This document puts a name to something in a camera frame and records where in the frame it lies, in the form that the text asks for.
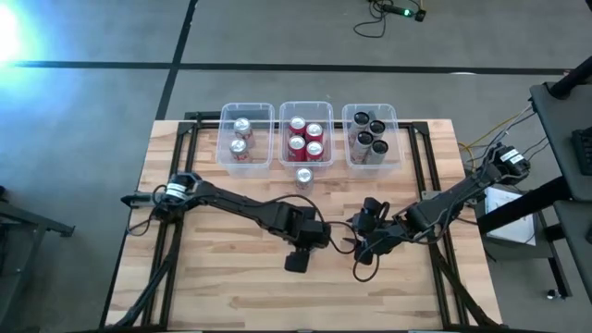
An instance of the black can top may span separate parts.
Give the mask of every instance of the black can top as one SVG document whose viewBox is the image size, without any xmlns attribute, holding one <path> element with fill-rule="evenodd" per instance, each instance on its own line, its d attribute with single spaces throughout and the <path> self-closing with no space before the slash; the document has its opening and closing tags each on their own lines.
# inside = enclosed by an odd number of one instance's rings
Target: black can top
<svg viewBox="0 0 592 333">
<path fill-rule="evenodd" d="M 372 134 L 370 134 L 367 131 L 361 131 L 360 133 L 358 133 L 358 142 L 363 145 L 368 145 L 372 143 L 373 139 L 374 137 L 372 136 Z"/>
<path fill-rule="evenodd" d="M 368 122 L 370 122 L 370 117 L 365 112 L 358 112 L 353 115 L 353 121 L 358 125 L 368 125 Z"/>
<path fill-rule="evenodd" d="M 382 140 L 376 140 L 372 143 L 372 150 L 377 154 L 386 154 L 389 150 L 389 144 Z"/>
<path fill-rule="evenodd" d="M 384 132 L 387 127 L 385 126 L 385 123 L 383 123 L 382 121 L 374 120 L 373 122 L 370 123 L 370 126 L 368 126 L 368 128 L 374 134 L 380 134 L 380 133 Z"/>
</svg>

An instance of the wooden tabletop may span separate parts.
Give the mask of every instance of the wooden tabletop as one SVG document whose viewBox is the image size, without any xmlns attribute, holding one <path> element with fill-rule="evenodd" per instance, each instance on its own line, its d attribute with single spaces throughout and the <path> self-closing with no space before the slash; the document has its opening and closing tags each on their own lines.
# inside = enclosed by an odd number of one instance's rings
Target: wooden tabletop
<svg viewBox="0 0 592 333">
<path fill-rule="evenodd" d="M 421 120 L 429 124 L 438 174 L 443 189 L 463 179 L 463 166 L 450 120 Z M 142 170 L 139 191 L 167 183 L 177 121 L 156 121 Z M 327 221 L 343 221 L 357 213 L 364 197 L 391 204 L 391 213 L 418 200 L 409 138 L 400 133 L 404 162 L 388 179 L 352 180 L 346 175 L 343 137 L 336 135 L 336 161 L 329 172 L 315 178 L 309 196 Z M 420 153 L 426 183 L 430 184 L 421 136 Z M 232 179 L 216 163 L 216 129 L 199 131 L 193 169 L 217 187 L 266 201 L 294 193 L 293 178 L 275 159 L 270 179 Z M 289 200 L 293 204 L 298 199 Z M 144 220 L 149 209 L 134 210 L 131 225 Z M 462 216 L 474 219 L 472 211 Z M 158 226 L 125 242 L 107 324 L 115 323 L 134 303 L 150 274 Z M 494 320 L 500 311 L 476 226 L 453 223 L 450 232 L 462 283 Z M 348 236 L 335 226 L 332 236 Z M 367 283 L 352 276 L 352 255 L 332 248 L 316 251 L 306 274 L 284 271 L 285 256 L 293 250 L 254 222 L 212 207 L 198 207 L 185 218 L 169 329 L 430 329 L 441 328 L 434 278 L 426 246 L 403 243 L 383 255 L 376 277 Z M 367 277 L 372 267 L 359 267 Z M 455 319 L 450 285 L 447 296 Z M 162 297 L 157 297 L 158 314 Z"/>
</svg>

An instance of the clear plastic bin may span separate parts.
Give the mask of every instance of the clear plastic bin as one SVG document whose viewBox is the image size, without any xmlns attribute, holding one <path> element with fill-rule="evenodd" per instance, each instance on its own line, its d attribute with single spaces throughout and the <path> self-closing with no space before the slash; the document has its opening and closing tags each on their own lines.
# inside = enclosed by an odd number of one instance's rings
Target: clear plastic bin
<svg viewBox="0 0 592 333">
<path fill-rule="evenodd" d="M 274 107 L 267 103 L 230 103 L 222 107 L 216 146 L 216 162 L 234 178 L 268 178 L 274 149 Z M 251 122 L 255 146 L 249 149 L 251 163 L 236 163 L 230 143 L 236 140 L 234 121 L 246 117 Z"/>
<path fill-rule="evenodd" d="M 370 116 L 370 120 L 380 120 L 385 123 L 386 129 L 380 140 L 388 144 L 388 151 L 385 159 L 378 165 L 355 164 L 351 160 L 351 147 L 349 142 L 349 130 L 353 122 L 353 115 L 357 112 L 365 112 Z M 348 176 L 356 179 L 373 179 L 384 177 L 395 169 L 401 168 L 402 151 L 399 144 L 397 125 L 397 114 L 395 108 L 391 105 L 373 104 L 373 105 L 345 105 L 341 110 L 343 118 L 343 135 L 345 142 L 345 161 L 348 164 Z"/>
<path fill-rule="evenodd" d="M 306 123 L 318 123 L 323 127 L 323 161 L 291 162 L 288 160 L 288 139 L 290 120 L 301 116 Z M 313 172 L 326 171 L 335 158 L 335 131 L 333 130 L 333 107 L 326 102 L 286 102 L 279 107 L 279 163 L 286 170 L 294 172 L 298 167 L 309 167 Z"/>
</svg>

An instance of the keyboard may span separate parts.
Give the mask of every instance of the keyboard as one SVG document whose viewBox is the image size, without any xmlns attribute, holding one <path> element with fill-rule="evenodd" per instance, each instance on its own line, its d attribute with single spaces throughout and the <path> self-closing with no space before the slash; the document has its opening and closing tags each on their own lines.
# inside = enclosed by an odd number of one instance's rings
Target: keyboard
<svg viewBox="0 0 592 333">
<path fill-rule="evenodd" d="M 574 130 L 572 145 L 582 175 L 592 176 L 592 128 Z"/>
</svg>

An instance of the soda can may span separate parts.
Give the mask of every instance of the soda can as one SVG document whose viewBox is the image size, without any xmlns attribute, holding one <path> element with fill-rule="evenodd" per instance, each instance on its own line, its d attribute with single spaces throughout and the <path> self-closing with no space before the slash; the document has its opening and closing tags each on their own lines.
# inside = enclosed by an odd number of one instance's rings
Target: soda can
<svg viewBox="0 0 592 333">
<path fill-rule="evenodd" d="M 387 126 L 380 120 L 372 120 L 370 125 L 368 125 L 368 131 L 374 137 L 374 140 L 380 140 L 382 138 L 382 134 L 385 133 Z"/>
<path fill-rule="evenodd" d="M 302 136 L 295 135 L 288 140 L 288 161 L 306 161 L 306 142 Z"/>
<path fill-rule="evenodd" d="M 299 194 L 308 195 L 313 191 L 313 171 L 307 167 L 296 170 L 296 190 Z"/>
<path fill-rule="evenodd" d="M 387 152 L 389 151 L 389 144 L 382 141 L 376 140 L 372 142 L 372 146 L 368 151 L 368 155 L 366 156 L 365 163 L 368 165 L 377 165 L 381 164 L 384 161 Z"/>
<path fill-rule="evenodd" d="M 309 124 L 306 127 L 306 134 L 304 137 L 307 142 L 323 142 L 323 128 L 316 123 Z"/>
<path fill-rule="evenodd" d="M 351 148 L 350 159 L 353 163 L 361 164 L 365 160 L 373 140 L 374 137 L 370 132 L 364 130 L 358 133 Z"/>
<path fill-rule="evenodd" d="M 323 144 L 310 142 L 306 145 L 306 160 L 308 162 L 323 162 Z"/>
<path fill-rule="evenodd" d="M 243 139 L 233 140 L 230 143 L 230 154 L 236 163 L 251 163 L 251 155 L 247 142 Z"/>
<path fill-rule="evenodd" d="M 350 128 L 348 129 L 348 144 L 350 145 L 350 147 L 353 146 L 353 143 L 355 142 L 355 138 L 358 136 L 358 133 L 360 133 L 363 130 L 366 130 L 369 123 L 370 116 L 368 116 L 367 113 L 356 112 L 356 114 L 353 115 L 353 122 L 351 123 Z"/>
<path fill-rule="evenodd" d="M 300 116 L 292 117 L 292 119 L 290 119 L 288 130 L 290 136 L 300 135 L 304 137 L 304 133 L 306 132 L 306 121 Z"/>
<path fill-rule="evenodd" d="M 237 138 L 245 140 L 248 148 L 255 146 L 255 136 L 253 135 L 253 128 L 249 119 L 245 117 L 236 119 L 234 121 L 234 134 Z"/>
</svg>

